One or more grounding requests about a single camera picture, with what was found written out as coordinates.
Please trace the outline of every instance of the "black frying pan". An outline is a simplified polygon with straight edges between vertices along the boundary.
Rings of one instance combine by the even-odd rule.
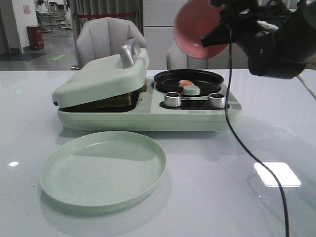
[[[201,91],[199,96],[218,92],[224,81],[223,77],[216,73],[195,69],[168,70],[154,76],[156,89],[164,93],[181,93],[183,88],[179,87],[180,80],[190,80],[198,86]]]

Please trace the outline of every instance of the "white table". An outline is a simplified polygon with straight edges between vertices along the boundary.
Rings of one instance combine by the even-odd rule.
[[[213,71],[227,82],[227,70]],[[278,188],[263,184],[230,131],[141,132],[167,154],[153,193],[111,214],[57,207],[40,187],[41,166],[61,145],[92,133],[63,127],[52,104],[52,91],[74,73],[0,72],[1,237],[284,236]],[[316,91],[316,71],[302,75]],[[285,188],[291,236],[316,236],[316,101],[297,79],[248,70],[233,71],[231,91],[243,106],[236,131],[245,145],[264,162],[287,163],[302,182]]]

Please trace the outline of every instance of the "mint green plate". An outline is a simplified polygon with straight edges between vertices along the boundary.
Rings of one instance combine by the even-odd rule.
[[[145,198],[166,168],[163,148],[133,132],[86,135],[57,149],[40,173],[43,190],[71,209],[119,210]]]

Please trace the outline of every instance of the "red trash bin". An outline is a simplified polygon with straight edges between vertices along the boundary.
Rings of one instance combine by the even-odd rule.
[[[31,50],[39,50],[44,48],[43,36],[41,35],[41,26],[27,26],[29,43]]]

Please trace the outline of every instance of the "curtain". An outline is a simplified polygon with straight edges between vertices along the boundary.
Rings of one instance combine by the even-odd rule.
[[[138,27],[140,32],[143,32],[142,0],[72,0],[71,9],[72,13],[74,13],[74,17],[78,15],[119,14],[137,12],[137,17],[125,16],[121,18],[132,21]],[[93,18],[74,19],[74,27],[76,27],[77,29],[77,37],[80,34],[84,23],[92,19]]]

